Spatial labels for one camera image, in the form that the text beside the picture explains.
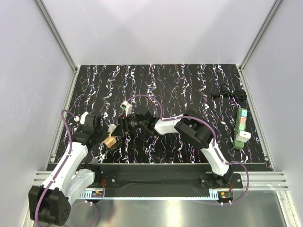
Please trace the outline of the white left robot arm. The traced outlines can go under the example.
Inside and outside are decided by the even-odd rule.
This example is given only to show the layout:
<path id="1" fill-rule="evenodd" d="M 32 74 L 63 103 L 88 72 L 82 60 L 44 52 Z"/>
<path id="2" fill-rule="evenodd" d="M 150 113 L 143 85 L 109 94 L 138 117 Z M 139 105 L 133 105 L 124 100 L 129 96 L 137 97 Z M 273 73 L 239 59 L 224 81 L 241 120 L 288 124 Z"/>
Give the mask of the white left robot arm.
<path id="1" fill-rule="evenodd" d="M 41 185 L 33 185 L 28 192 L 30 218 L 37 227 L 42 223 L 64 226 L 73 203 L 87 187 L 106 186 L 100 166 L 82 164 L 82 160 L 110 138 L 116 125 L 102 123 L 101 116 L 88 112 L 73 118 L 78 123 L 75 131 L 62 118 L 69 139 L 64 155 Z"/>

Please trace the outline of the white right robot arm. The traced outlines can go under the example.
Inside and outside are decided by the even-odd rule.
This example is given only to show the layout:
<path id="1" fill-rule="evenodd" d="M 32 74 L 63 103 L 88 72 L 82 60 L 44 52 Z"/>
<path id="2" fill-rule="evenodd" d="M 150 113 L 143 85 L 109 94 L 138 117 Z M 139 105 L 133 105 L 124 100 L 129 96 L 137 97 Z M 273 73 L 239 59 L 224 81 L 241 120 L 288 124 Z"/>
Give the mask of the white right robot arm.
<path id="1" fill-rule="evenodd" d="M 179 134 L 184 143 L 200 150 L 211 166 L 212 180 L 219 187 L 232 182 L 233 170 L 227 164 L 216 142 L 216 132 L 210 123 L 194 110 L 170 117 L 153 116 L 149 111 L 119 117 L 117 126 L 111 131 L 113 137 L 123 137 L 137 129 L 151 135 Z"/>

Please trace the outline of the white plug adapter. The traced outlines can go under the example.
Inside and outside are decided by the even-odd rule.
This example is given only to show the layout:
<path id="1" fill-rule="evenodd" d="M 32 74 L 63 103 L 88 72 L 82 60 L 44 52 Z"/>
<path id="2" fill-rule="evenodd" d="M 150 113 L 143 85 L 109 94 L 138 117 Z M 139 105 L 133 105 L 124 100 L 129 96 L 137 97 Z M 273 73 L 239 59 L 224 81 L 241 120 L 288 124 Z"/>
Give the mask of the white plug adapter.
<path id="1" fill-rule="evenodd" d="M 108 132 L 111 134 L 116 128 L 116 125 L 115 124 L 110 124 L 109 127 L 108 127 Z"/>

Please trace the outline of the beige cube socket adapter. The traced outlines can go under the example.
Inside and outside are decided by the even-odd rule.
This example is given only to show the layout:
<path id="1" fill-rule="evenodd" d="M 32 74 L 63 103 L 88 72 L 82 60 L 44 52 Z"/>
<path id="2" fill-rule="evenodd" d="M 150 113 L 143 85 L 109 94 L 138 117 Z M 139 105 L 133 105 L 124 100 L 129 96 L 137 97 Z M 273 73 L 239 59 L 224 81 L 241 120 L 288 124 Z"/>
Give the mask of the beige cube socket adapter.
<path id="1" fill-rule="evenodd" d="M 107 148 L 111 148 L 113 147 L 116 143 L 117 143 L 117 139 L 114 136 L 109 135 L 104 141 L 103 141 L 104 145 Z"/>

